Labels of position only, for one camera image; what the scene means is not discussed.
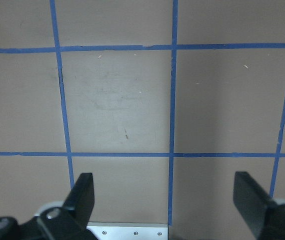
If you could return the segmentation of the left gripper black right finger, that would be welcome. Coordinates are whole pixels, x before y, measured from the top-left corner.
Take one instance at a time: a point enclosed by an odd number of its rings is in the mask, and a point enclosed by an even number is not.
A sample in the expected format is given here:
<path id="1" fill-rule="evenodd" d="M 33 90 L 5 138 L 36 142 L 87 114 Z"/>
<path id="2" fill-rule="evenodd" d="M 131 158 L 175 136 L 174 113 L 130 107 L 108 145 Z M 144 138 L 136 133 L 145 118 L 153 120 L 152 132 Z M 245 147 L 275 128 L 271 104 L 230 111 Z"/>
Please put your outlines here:
<path id="1" fill-rule="evenodd" d="M 256 240 L 285 240 L 285 199 L 270 197 L 246 171 L 234 174 L 233 203 Z"/>

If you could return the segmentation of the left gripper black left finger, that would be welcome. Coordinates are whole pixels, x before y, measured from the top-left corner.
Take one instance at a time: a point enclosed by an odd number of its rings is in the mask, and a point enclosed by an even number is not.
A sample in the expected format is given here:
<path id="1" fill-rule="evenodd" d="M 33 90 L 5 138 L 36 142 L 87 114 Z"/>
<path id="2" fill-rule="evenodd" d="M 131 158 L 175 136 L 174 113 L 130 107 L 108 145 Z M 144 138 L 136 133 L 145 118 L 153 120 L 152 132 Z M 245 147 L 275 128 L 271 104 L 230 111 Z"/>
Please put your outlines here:
<path id="1" fill-rule="evenodd" d="M 23 224 L 0 217 L 0 240 L 93 240 L 87 225 L 94 205 L 93 174 L 82 173 L 62 206 L 45 209 Z"/>

